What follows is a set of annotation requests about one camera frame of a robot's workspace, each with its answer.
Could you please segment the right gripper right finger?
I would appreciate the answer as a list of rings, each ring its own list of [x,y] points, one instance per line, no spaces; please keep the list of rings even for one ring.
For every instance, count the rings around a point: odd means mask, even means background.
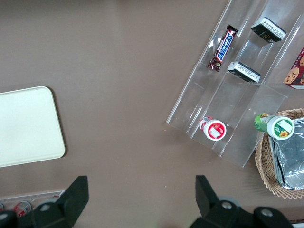
[[[195,198],[201,216],[192,228],[238,228],[239,209],[229,200],[220,200],[204,175],[195,180]]]

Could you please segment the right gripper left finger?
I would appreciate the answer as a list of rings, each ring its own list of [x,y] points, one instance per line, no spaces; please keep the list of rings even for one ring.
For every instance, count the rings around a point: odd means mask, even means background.
[[[33,211],[33,227],[72,228],[88,200],[88,177],[79,176],[55,202],[45,202]]]

